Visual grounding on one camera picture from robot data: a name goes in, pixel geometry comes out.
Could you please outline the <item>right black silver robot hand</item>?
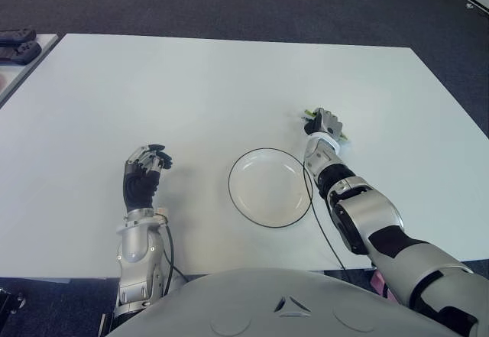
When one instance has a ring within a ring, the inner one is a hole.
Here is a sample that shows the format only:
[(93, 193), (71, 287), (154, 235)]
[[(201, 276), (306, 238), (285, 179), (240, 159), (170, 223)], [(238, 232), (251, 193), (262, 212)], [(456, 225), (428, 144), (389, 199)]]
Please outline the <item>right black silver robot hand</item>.
[(317, 108), (312, 112), (306, 111), (306, 114), (304, 131), (307, 134), (323, 132), (330, 134), (335, 140), (338, 140), (342, 136), (343, 124), (329, 110)]

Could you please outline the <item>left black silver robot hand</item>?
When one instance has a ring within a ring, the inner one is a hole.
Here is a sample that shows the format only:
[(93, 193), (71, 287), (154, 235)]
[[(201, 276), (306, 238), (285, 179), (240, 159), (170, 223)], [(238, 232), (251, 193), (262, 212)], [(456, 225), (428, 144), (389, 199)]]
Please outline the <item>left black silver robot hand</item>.
[(163, 170), (172, 167), (173, 159), (162, 144), (141, 146), (125, 161), (122, 193), (127, 212), (152, 209)]

